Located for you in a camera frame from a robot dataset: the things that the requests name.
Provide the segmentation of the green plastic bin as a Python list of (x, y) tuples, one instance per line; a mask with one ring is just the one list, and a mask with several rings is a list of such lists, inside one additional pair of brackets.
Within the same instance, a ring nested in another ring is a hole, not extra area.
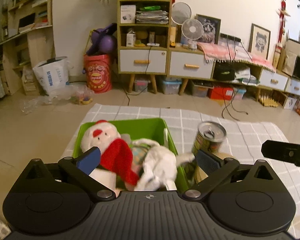
[(182, 165), (192, 156), (178, 154), (161, 118), (87, 122), (79, 128), (72, 156), (96, 147), (99, 163), (87, 174), (114, 191), (186, 191)]

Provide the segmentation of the dark framed cat picture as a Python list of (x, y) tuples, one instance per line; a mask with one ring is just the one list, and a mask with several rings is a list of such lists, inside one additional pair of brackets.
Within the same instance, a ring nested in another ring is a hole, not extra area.
[(198, 42), (217, 44), (221, 19), (199, 14), (196, 15), (196, 19), (203, 25), (203, 35)]

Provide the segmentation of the white desk fan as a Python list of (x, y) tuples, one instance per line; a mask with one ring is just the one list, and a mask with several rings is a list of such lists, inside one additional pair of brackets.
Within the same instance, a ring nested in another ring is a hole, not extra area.
[(171, 28), (170, 28), (170, 46), (175, 47), (175, 38), (177, 35), (177, 26), (182, 25), (190, 19), (192, 11), (190, 6), (185, 2), (175, 2), (171, 8)]
[(203, 25), (196, 19), (187, 19), (181, 26), (182, 34), (188, 40), (188, 47), (192, 50), (197, 49), (197, 40), (203, 35)]

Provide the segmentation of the red storage box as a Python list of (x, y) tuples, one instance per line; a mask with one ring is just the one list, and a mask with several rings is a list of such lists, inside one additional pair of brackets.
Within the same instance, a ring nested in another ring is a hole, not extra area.
[(209, 89), (207, 96), (213, 100), (227, 101), (231, 100), (233, 91), (231, 87), (216, 86)]

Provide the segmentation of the pink checkered cloth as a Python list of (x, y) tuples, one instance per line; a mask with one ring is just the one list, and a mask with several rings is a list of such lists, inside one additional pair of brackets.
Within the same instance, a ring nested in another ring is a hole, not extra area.
[(225, 46), (198, 42), (197, 47), (207, 60), (245, 62), (276, 72), (270, 61), (261, 56), (247, 52), (243, 47), (226, 44)]

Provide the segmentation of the long low wooden tv bench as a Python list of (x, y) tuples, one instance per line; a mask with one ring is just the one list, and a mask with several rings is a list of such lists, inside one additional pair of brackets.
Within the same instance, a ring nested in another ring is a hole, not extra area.
[(269, 106), (269, 101), (273, 100), (284, 109), (293, 109), (300, 99), (300, 79), (248, 62), (217, 60), (212, 78), (223, 83), (252, 87), (256, 100), (264, 106)]

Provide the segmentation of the beige plush rabbit patterned dress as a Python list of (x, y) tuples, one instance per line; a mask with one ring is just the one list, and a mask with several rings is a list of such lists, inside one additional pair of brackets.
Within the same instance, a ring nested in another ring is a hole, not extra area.
[(144, 159), (149, 152), (150, 147), (145, 144), (131, 145), (130, 149), (133, 154), (132, 170), (137, 174), (142, 174), (142, 166)]

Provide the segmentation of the tin can with label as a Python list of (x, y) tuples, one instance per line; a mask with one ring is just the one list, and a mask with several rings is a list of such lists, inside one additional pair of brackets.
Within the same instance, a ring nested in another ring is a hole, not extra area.
[(198, 125), (197, 135), (193, 143), (192, 153), (197, 155), (198, 151), (215, 153), (226, 139), (225, 128), (213, 121), (204, 121)]

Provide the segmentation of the tall wooden shelf cabinet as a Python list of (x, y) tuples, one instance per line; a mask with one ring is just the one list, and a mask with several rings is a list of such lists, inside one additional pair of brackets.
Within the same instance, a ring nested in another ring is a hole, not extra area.
[(118, 72), (129, 75), (131, 92), (138, 75), (150, 78), (156, 94), (158, 75), (166, 75), (171, 0), (118, 0)]

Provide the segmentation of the low wooden drawer cabinet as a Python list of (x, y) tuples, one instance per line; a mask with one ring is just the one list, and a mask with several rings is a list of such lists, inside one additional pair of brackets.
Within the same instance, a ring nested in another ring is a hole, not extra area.
[(183, 95), (190, 80), (211, 80), (215, 62), (207, 60), (201, 50), (183, 47), (169, 49), (167, 75), (181, 78), (179, 95)]

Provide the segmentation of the white plush toy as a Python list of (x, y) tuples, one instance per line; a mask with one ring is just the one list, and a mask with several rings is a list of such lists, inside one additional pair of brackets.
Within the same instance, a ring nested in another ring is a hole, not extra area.
[(175, 185), (177, 167), (195, 159), (191, 152), (175, 155), (167, 147), (150, 139), (134, 140), (132, 145), (149, 146), (142, 164), (143, 174), (134, 187), (135, 191), (157, 191), (161, 187), (165, 187), (168, 191), (175, 191), (177, 189)]

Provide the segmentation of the white desk fan upper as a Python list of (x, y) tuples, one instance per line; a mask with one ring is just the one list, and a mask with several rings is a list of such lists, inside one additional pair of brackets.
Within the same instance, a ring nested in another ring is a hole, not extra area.
[(190, 6), (185, 2), (175, 2), (171, 8), (171, 28), (170, 28), (170, 46), (175, 47), (175, 38), (177, 35), (177, 26), (182, 25), (190, 19), (192, 11)]

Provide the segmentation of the purple plush toy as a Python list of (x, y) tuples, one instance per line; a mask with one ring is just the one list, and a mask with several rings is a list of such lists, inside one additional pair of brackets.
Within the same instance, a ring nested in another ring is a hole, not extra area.
[(114, 33), (117, 31), (117, 23), (111, 23), (105, 28), (92, 30), (90, 34), (91, 47), (86, 54), (112, 54), (117, 48), (117, 39)]

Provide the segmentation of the framed cartoon drawing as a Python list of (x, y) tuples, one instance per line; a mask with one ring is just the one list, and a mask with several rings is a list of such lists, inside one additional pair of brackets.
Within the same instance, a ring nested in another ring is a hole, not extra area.
[(252, 23), (248, 51), (267, 60), (269, 55), (270, 37), (271, 31)]

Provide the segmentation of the grey checkered cloth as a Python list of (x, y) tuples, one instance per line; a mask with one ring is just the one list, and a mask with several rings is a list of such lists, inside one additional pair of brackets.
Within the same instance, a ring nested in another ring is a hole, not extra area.
[(108, 106), (95, 104), (88, 111), (63, 155), (82, 153), (85, 131), (99, 120), (113, 123), (119, 133), (132, 141), (148, 138), (163, 143), (168, 130), (172, 151), (188, 153), (199, 146), (212, 147), (221, 159), (235, 158), (244, 164), (262, 159), (261, 145), (266, 140), (286, 142), (282, 131), (271, 122), (237, 122), (203, 113), (165, 108)]

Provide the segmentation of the red snack bucket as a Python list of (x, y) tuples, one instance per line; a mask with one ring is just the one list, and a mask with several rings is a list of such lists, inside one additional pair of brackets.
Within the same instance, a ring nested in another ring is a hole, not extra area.
[(87, 76), (87, 86), (94, 93), (105, 93), (112, 89), (111, 58), (108, 54), (84, 55), (84, 70)]

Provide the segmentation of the white desk fan lower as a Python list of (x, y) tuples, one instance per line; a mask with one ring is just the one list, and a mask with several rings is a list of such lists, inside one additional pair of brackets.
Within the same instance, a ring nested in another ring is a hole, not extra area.
[(203, 25), (196, 19), (187, 19), (181, 26), (182, 34), (188, 40), (188, 47), (192, 50), (197, 49), (197, 40), (203, 35)]

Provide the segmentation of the round gold tin box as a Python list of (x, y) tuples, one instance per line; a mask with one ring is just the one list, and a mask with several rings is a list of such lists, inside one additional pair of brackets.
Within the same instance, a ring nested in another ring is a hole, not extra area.
[(196, 156), (197, 167), (194, 173), (194, 181), (196, 183), (207, 178), (215, 170), (224, 165), (225, 158), (234, 158), (232, 155), (222, 152), (205, 152), (198, 151)]

